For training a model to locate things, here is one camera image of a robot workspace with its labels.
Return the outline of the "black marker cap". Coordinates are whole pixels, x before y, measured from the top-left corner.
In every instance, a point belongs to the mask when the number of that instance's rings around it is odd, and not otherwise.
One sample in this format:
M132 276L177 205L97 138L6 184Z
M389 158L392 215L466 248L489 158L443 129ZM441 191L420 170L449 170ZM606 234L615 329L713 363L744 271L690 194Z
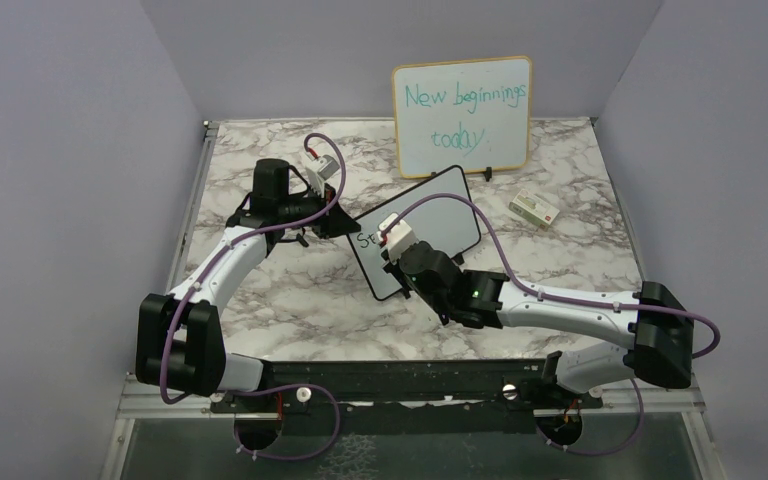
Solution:
M304 235L302 233L298 233L296 235L296 241L303 247L308 248L310 246L309 242L305 239Z

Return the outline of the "black framed whiteboard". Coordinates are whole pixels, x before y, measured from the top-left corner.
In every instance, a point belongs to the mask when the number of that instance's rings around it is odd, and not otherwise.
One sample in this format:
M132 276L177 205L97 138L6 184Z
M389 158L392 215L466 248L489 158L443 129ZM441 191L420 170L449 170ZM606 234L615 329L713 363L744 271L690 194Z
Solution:
M377 245L378 227L392 214L399 214L418 200L436 193L455 194L469 198L469 188L463 169L452 165L436 175L411 187L404 187L375 200L355 217L361 226L349 235L349 242L373 298L384 301L401 292L398 281L383 270L384 260ZM455 257L476 246L481 240L479 222L467 205L452 199L435 199L413 210L405 221L420 240Z

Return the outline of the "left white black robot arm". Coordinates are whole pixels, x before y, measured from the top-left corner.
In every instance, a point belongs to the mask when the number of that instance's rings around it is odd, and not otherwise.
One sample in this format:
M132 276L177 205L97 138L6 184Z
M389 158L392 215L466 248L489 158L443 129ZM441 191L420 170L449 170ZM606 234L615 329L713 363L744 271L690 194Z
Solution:
M168 293L141 302L139 382L160 387L167 403L174 401L173 390L181 397L234 391L250 410L270 405L275 386L263 376L265 361L227 353L220 316L287 231L310 230L321 239L359 232L338 204L342 188L328 182L344 172L344 162L329 155L312 157L301 171L281 159L256 162L252 190L227 219L208 258Z

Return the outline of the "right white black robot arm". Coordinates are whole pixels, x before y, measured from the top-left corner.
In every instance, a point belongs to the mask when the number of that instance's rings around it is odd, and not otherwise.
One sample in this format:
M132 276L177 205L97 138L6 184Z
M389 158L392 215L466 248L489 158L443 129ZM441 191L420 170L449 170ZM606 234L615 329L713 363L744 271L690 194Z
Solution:
M691 384L694 322L664 285L639 291L582 292L532 285L521 290L498 272L463 270L420 241L398 255L384 251L385 272L415 292L440 318L468 328L534 327L598 339L548 356L539 398L560 407L596 386L640 379L667 389Z

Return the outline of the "yellow framed whiteboard with writing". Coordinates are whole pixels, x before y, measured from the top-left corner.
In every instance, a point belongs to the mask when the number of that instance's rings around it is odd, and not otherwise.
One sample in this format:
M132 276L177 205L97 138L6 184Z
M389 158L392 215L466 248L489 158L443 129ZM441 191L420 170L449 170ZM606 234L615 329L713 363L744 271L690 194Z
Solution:
M402 65L391 75L398 169L423 178L517 169L531 157L527 56Z

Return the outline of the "white green eraser box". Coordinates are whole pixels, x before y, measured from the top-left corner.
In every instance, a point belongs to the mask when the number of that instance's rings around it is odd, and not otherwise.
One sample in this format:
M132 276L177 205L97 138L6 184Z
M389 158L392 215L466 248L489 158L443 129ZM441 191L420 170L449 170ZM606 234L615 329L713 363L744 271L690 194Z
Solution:
M521 189L509 201L508 209L543 230L548 229L560 213L558 208L526 189Z

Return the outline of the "black aluminium base frame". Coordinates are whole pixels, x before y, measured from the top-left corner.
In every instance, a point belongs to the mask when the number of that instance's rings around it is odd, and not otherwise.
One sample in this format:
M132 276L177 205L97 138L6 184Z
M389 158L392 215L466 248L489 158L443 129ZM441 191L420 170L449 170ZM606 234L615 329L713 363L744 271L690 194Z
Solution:
M175 405L129 378L105 479L721 479L697 387L540 397L538 360L277 362Z

